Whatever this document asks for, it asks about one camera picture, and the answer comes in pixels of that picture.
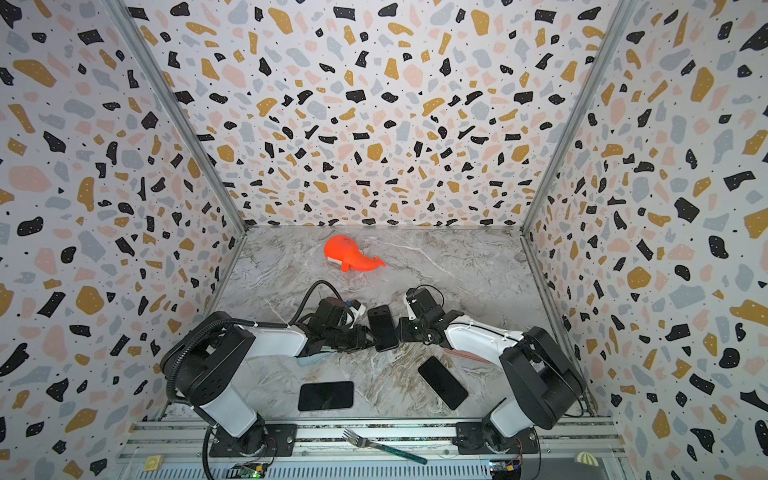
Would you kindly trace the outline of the black smartphone front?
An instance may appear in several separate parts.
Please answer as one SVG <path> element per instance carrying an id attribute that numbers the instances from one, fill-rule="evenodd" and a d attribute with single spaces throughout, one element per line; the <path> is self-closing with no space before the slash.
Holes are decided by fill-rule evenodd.
<path id="1" fill-rule="evenodd" d="M 351 381 L 307 383 L 300 388 L 298 410 L 326 411 L 352 408 L 354 383 Z"/>

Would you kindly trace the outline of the light blue phone case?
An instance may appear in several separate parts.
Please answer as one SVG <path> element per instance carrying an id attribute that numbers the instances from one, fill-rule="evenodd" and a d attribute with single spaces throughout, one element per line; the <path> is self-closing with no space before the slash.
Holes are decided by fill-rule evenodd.
<path id="1" fill-rule="evenodd" d="M 308 365 L 311 365 L 311 364 L 317 363 L 317 362 L 319 362 L 321 360 L 324 360 L 328 356 L 330 356 L 330 353 L 318 353 L 316 355 L 312 355 L 312 356 L 308 356 L 308 357 L 298 357 L 297 358 L 297 364 L 300 367 L 306 367 Z"/>

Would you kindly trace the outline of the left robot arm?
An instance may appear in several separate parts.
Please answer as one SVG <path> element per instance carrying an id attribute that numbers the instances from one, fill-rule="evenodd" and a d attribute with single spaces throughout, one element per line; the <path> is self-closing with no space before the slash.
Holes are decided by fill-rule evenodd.
<path id="1" fill-rule="evenodd" d="M 265 420 L 236 389 L 241 365 L 260 357 L 306 358 L 320 353 L 352 353 L 377 339 L 357 319 L 357 301 L 327 297 L 313 312 L 300 308 L 289 323 L 209 315 L 174 345 L 160 362 L 171 402 L 184 403 L 206 421 L 215 438 L 243 456 L 268 445 Z"/>

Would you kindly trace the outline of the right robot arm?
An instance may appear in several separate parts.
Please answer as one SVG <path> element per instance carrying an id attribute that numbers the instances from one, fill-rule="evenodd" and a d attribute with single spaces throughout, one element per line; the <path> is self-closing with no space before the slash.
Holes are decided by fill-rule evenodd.
<path id="1" fill-rule="evenodd" d="M 511 387 L 481 421 L 483 444 L 505 452 L 513 438 L 532 427 L 552 429 L 581 402 L 585 382 L 578 369 L 543 328 L 509 331 L 483 324 L 457 311 L 446 311 L 419 285 L 404 295 L 407 317 L 399 321 L 404 342 L 421 342 L 470 354 L 500 367 Z"/>

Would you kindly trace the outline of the black phone case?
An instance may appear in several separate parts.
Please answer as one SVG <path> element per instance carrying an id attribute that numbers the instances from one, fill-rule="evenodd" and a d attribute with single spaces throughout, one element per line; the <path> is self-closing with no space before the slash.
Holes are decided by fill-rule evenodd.
<path id="1" fill-rule="evenodd" d="M 367 312 L 367 316 L 376 351 L 385 352 L 396 349 L 400 341 L 390 308 L 387 305 L 374 307 Z"/>

